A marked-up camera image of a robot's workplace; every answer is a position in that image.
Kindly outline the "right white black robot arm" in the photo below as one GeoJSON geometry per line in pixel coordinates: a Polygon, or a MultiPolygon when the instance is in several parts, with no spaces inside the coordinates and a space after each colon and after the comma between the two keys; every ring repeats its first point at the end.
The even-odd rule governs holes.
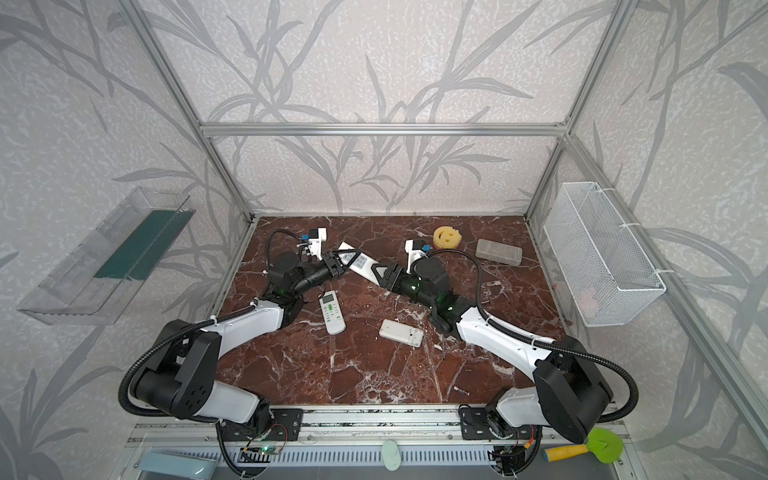
{"type": "Polygon", "coordinates": [[[503,359],[532,381],[524,389],[497,393],[486,407],[498,430],[547,426],[572,443],[583,443],[598,423],[628,416],[639,402],[639,388],[620,365],[587,352],[575,338],[555,340],[522,330],[488,314],[478,299],[455,293],[435,256],[409,269],[375,262],[376,283],[426,307],[441,334],[478,346],[503,359]]]}

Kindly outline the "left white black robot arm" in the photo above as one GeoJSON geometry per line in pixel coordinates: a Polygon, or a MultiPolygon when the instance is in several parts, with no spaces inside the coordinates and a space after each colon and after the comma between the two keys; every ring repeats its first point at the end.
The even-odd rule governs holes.
{"type": "Polygon", "coordinates": [[[343,275],[358,249],[326,252],[315,263],[281,254],[268,269],[263,294],[223,317],[167,323],[153,346],[129,367],[118,387],[126,412],[196,422],[225,421],[261,433],[272,425],[270,402],[216,379],[219,359],[259,336],[289,326],[303,308],[303,294],[343,275]]]}

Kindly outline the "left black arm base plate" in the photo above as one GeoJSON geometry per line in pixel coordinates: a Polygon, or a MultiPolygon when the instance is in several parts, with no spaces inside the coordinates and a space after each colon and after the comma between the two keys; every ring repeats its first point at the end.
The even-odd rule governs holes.
{"type": "Polygon", "coordinates": [[[222,438],[225,442],[245,442],[251,439],[276,442],[298,440],[304,415],[303,409],[276,408],[271,410],[271,415],[271,420],[259,434],[247,426],[226,422],[222,427],[222,438]]]}

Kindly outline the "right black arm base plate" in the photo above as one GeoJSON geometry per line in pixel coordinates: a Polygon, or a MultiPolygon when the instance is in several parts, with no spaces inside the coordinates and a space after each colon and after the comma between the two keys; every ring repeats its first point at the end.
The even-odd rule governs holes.
{"type": "Polygon", "coordinates": [[[464,440],[512,440],[527,442],[535,434],[531,426],[512,427],[498,413],[486,407],[460,404],[457,408],[464,440]]]}

